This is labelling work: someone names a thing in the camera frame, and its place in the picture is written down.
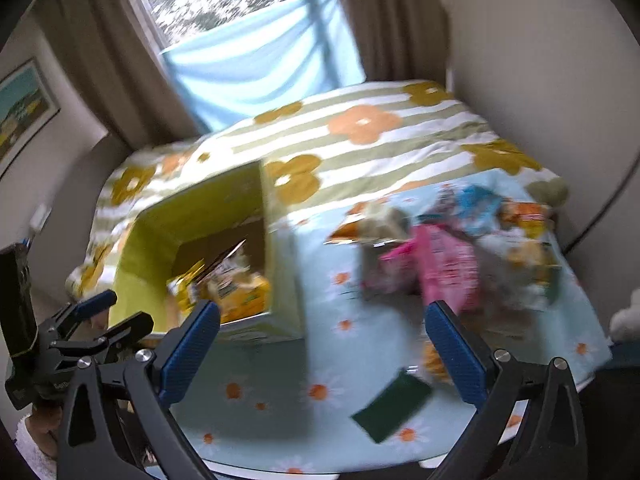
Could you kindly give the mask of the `person's left hand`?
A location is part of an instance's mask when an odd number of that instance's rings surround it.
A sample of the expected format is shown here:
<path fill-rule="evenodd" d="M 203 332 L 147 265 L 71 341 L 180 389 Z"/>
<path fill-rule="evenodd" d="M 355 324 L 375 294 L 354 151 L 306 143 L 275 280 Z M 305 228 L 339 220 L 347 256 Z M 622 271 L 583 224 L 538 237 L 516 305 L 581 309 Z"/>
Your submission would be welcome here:
<path fill-rule="evenodd" d="M 62 408 L 37 408 L 25 420 L 28 434 L 44 455 L 58 458 L 58 427 L 62 422 Z"/>

